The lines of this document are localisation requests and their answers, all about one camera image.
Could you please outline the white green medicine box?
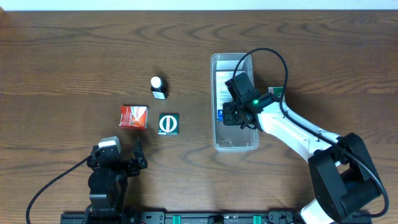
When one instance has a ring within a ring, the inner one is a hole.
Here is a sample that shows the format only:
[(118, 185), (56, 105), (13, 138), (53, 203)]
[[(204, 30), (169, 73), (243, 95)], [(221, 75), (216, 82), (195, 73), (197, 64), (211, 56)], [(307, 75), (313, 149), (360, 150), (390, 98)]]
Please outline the white green medicine box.
[(272, 95), (271, 99), (276, 102), (280, 101), (281, 96), (282, 96), (282, 101), (285, 102), (285, 94), (282, 93), (283, 90), (284, 88), (282, 86), (268, 88), (268, 92)]

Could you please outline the blue Kool Fever box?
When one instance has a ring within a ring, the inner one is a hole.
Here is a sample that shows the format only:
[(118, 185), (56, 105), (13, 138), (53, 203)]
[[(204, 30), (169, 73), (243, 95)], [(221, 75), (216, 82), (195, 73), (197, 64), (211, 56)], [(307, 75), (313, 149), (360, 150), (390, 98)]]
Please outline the blue Kool Fever box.
[(237, 63), (237, 60), (222, 60), (216, 63), (215, 85), (217, 121), (223, 121), (223, 104), (233, 101), (225, 82), (233, 77)]

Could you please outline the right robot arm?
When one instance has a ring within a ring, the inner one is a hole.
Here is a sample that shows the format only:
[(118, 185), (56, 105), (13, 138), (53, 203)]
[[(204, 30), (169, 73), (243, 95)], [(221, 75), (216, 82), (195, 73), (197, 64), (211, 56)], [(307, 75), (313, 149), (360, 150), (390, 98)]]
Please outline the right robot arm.
[(223, 123), (263, 131), (307, 163), (315, 198), (299, 215), (304, 223), (341, 223), (386, 214), (389, 199), (364, 141), (326, 131), (293, 112), (272, 93), (228, 90)]

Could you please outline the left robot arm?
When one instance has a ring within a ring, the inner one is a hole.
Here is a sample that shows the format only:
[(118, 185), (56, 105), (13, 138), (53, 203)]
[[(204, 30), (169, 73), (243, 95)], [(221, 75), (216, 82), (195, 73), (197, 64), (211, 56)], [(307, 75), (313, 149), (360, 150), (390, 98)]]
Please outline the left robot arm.
[(131, 150), (132, 158), (123, 160), (118, 137), (103, 138), (93, 146), (88, 167), (93, 173), (88, 179), (92, 218), (121, 220), (125, 217), (124, 198), (128, 178), (147, 168), (147, 160), (139, 139)]

